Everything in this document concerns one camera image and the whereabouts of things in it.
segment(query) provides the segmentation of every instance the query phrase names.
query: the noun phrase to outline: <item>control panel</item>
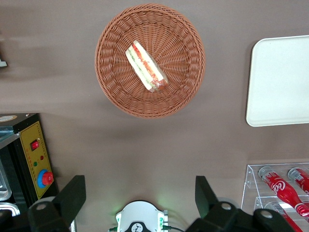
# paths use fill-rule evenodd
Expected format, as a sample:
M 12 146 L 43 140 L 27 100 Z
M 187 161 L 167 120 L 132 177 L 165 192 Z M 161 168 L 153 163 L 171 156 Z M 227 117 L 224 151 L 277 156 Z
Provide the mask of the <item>control panel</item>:
M 20 132 L 20 141 L 37 197 L 40 199 L 53 183 L 54 177 L 39 121 Z

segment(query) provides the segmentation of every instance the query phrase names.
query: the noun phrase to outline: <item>white device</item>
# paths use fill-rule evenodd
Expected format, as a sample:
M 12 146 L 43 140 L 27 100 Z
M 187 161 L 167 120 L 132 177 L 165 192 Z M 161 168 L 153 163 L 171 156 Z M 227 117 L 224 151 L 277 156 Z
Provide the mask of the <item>white device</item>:
M 116 220 L 117 232 L 161 232 L 163 225 L 168 225 L 167 210 L 160 211 L 145 201 L 127 204 Z

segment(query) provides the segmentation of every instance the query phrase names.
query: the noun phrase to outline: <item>white tray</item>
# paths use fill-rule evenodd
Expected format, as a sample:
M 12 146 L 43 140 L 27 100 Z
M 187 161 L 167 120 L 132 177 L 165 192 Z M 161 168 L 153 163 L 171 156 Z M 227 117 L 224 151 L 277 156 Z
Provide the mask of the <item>white tray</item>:
M 309 35 L 256 43 L 247 122 L 253 127 L 309 123 Z

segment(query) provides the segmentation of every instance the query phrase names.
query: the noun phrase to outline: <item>green light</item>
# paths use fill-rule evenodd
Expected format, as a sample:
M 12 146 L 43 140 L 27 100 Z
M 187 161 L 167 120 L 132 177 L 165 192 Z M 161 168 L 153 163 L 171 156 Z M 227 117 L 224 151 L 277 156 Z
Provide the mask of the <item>green light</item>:
M 163 218 L 162 217 L 160 218 L 160 228 L 161 229 L 163 228 Z

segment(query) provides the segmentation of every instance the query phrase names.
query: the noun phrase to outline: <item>yellow panel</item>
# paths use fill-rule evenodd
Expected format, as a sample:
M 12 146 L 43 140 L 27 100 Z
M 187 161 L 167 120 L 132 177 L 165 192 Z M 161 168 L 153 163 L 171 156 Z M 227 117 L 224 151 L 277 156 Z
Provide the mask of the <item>yellow panel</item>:
M 21 131 L 20 140 L 26 156 L 35 191 L 38 199 L 40 199 L 49 188 L 49 185 L 44 188 L 40 188 L 37 182 L 38 175 L 43 169 L 51 172 L 51 167 L 39 121 Z M 39 147 L 32 151 L 31 143 L 35 140 L 38 141 Z

